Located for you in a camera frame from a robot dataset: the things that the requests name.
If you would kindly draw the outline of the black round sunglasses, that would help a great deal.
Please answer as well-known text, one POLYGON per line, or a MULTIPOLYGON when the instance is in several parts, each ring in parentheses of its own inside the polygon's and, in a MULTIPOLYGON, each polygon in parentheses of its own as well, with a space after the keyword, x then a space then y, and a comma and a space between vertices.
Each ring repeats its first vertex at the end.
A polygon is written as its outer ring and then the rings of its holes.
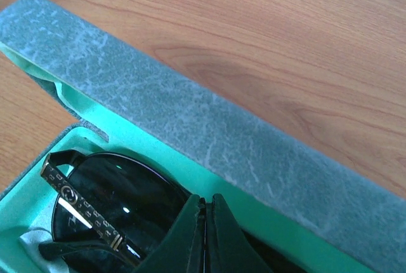
MULTIPOLYGON (((41 177, 57 192, 52 240, 39 245, 48 261, 77 272, 137 272, 164 240, 193 195, 151 166, 113 152, 50 153, 41 177)), ((300 266, 242 230, 271 272, 300 266)))

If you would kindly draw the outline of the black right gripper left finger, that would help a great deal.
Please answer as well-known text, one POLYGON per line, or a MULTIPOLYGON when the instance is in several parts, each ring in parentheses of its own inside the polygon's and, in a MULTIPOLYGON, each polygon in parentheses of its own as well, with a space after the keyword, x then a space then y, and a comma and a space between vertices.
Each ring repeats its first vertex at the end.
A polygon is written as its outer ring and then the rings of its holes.
POLYGON ((158 248, 137 267, 138 273, 204 271, 205 203, 191 195, 158 248))

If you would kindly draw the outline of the grey green glasses case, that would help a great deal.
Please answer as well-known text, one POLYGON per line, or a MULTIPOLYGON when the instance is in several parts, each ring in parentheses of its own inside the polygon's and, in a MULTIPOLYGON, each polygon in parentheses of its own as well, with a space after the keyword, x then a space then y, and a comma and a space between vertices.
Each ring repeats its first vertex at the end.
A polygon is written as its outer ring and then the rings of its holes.
POLYGON ((1 50, 105 139, 137 131, 377 272, 405 271, 405 200, 49 0, 1 12, 1 50))

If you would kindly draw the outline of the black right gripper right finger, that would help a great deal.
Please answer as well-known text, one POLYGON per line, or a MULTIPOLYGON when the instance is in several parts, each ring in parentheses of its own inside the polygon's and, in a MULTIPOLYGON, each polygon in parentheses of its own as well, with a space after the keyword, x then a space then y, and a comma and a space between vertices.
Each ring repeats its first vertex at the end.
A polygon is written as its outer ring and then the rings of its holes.
POLYGON ((221 194, 206 204, 205 271, 221 273, 271 272, 240 229, 221 194))

